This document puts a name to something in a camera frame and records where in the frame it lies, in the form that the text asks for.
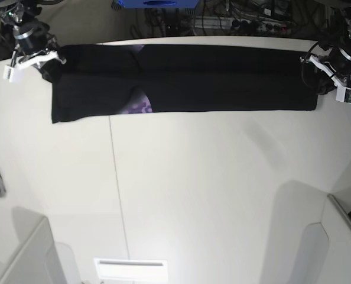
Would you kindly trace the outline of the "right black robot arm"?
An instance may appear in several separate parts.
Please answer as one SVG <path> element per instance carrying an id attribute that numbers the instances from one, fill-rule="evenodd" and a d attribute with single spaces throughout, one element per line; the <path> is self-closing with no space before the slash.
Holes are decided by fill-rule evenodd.
<path id="1" fill-rule="evenodd" d="M 37 19 L 42 5 L 58 4 L 59 1 L 12 1 L 0 7 L 3 24 L 12 27 L 15 47 L 11 62 L 5 66 L 4 79 L 17 81 L 23 70 L 33 67 L 42 78 L 54 83 L 61 78 L 61 65 L 66 58 L 60 53 L 60 46 L 50 26 Z"/>

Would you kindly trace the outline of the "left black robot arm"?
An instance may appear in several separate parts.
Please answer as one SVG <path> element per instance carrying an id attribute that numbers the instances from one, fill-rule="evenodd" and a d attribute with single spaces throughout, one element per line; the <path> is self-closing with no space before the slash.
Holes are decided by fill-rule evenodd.
<path id="1" fill-rule="evenodd" d="M 328 23 L 319 27 L 303 3 L 304 15 L 318 40 L 300 58 L 301 78 L 317 95 L 343 92 L 351 98 L 351 1 L 317 1 L 326 8 Z"/>

